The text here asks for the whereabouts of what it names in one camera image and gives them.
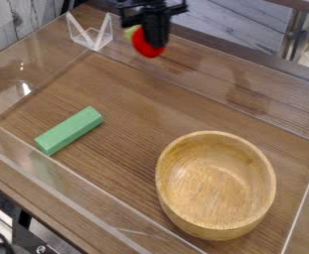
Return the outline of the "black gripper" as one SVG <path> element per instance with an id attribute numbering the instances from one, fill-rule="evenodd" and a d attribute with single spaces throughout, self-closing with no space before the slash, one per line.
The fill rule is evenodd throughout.
<path id="1" fill-rule="evenodd" d="M 117 0 L 121 27 L 142 25 L 146 42 L 165 48 L 169 42 L 172 17 L 189 11 L 188 0 L 169 5 L 168 0 Z"/>

